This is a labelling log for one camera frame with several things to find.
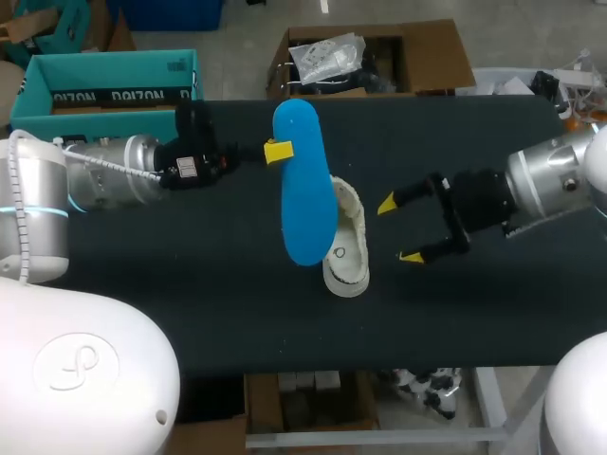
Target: white bin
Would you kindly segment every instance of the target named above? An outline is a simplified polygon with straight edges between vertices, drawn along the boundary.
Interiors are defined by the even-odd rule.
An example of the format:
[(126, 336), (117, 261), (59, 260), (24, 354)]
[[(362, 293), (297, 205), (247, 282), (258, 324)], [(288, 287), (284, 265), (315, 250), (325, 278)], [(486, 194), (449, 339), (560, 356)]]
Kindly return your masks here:
[[(455, 89), (455, 95), (476, 95), (476, 87), (494, 83), (496, 86), (500, 83), (508, 82), (510, 79), (517, 77), (521, 81), (523, 81), (526, 85), (531, 85), (535, 74), (538, 71), (543, 71), (547, 74), (553, 75), (554, 72), (549, 69), (533, 69), (533, 68), (473, 68), (472, 73), (474, 73), (474, 79), (476, 80), (475, 87), (461, 87)], [(559, 86), (561, 92), (561, 100), (568, 100), (569, 95), (567, 93), (567, 89), (562, 85)], [(561, 119), (566, 119), (571, 117), (571, 102), (567, 102), (568, 107), (565, 112), (559, 114)]]

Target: floor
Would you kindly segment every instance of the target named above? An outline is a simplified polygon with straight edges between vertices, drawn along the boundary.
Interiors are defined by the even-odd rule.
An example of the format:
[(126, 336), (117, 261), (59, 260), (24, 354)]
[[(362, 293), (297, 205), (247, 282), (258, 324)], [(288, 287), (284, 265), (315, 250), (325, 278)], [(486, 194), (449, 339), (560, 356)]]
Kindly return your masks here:
[[(266, 72), (287, 27), (382, 24), (453, 18), (473, 67), (555, 68), (590, 49), (597, 68), (607, 69), (607, 6), (591, 0), (267, 0), (248, 7), (245, 0), (225, 0), (221, 28), (204, 33), (136, 33), (139, 49), (192, 48), (198, 52), (207, 100), (251, 100), (265, 97)], [(535, 372), (534, 367), (500, 368), (506, 410)], [(394, 401), (379, 405), (383, 428), (469, 427), (480, 423), (472, 387), (459, 396), (453, 422)], [(537, 422), (524, 427), (508, 455), (535, 455)], [(483, 445), (398, 446), (350, 449), (364, 455), (480, 455)]]

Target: logo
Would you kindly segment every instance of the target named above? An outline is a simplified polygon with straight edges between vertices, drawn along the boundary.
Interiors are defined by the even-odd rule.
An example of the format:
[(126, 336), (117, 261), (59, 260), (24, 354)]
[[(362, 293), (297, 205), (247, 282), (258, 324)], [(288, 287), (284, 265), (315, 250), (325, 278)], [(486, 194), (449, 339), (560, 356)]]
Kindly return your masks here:
[(120, 372), (112, 346), (90, 334), (68, 334), (50, 341), (36, 356), (34, 381), (47, 392), (99, 392), (111, 388)]

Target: dark green table surface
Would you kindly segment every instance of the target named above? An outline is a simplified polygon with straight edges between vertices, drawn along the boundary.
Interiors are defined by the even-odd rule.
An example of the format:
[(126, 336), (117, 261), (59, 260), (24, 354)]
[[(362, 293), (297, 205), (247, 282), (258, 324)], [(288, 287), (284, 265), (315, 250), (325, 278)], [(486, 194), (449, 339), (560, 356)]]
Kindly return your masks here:
[[(210, 102), (221, 142), (271, 137), (272, 101)], [(368, 290), (331, 295), (320, 266), (287, 257), (278, 169), (249, 166), (217, 186), (148, 208), (70, 219), (69, 272), (56, 285), (128, 302), (173, 343), (182, 372), (540, 365), (607, 331), (607, 245), (591, 210), (513, 240), (498, 228), (432, 266), (401, 248), (445, 233), (434, 200), (377, 217), (393, 188), (431, 171), (494, 166), (557, 136), (533, 97), (322, 100), (329, 168), (366, 208)]]

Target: white cable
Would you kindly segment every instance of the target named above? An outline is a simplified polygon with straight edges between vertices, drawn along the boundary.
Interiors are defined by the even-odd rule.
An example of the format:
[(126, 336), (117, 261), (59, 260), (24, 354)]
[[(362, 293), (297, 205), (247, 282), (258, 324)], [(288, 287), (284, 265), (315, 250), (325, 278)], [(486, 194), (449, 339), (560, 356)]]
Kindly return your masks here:
[(92, 156), (77, 154), (75, 152), (70, 152), (69, 150), (64, 150), (64, 155), (69, 158), (85, 161), (87, 163), (97, 164), (98, 166), (103, 166), (104, 168), (111, 169), (112, 171), (117, 171), (119, 173), (126, 173), (127, 175), (134, 175), (136, 177), (146, 178), (154, 182), (160, 181), (160, 175), (157, 175), (155, 173), (148, 173), (146, 171), (138, 171), (137, 169), (125, 168), (120, 164), (115, 164), (109, 161), (104, 161), (102, 159), (93, 158)]
[(29, 279), (29, 237), (28, 223), (26, 219), (26, 208), (21, 193), (21, 180), (19, 175), (19, 155), (17, 153), (18, 140), (20, 138), (38, 140), (37, 137), (23, 130), (14, 130), (9, 136), (9, 178), (12, 192), (12, 200), (15, 204), (15, 217), (17, 219), (17, 230), (19, 233), (19, 250), (21, 253), (21, 271), (19, 282), (27, 284)]

